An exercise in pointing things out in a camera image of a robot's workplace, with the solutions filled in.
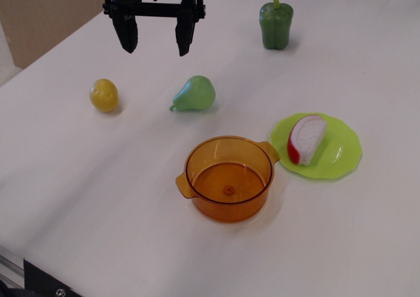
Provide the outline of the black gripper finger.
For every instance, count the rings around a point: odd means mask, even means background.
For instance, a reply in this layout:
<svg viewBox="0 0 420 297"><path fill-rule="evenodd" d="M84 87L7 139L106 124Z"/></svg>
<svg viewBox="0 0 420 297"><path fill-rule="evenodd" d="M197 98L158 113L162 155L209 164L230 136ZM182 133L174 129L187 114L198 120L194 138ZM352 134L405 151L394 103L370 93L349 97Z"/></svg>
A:
<svg viewBox="0 0 420 297"><path fill-rule="evenodd" d="M182 0L177 11L175 35L180 56L186 55L193 40L198 14L196 0Z"/></svg>
<svg viewBox="0 0 420 297"><path fill-rule="evenodd" d="M122 48L132 53L138 44L138 28L135 16L113 11L112 22Z"/></svg>

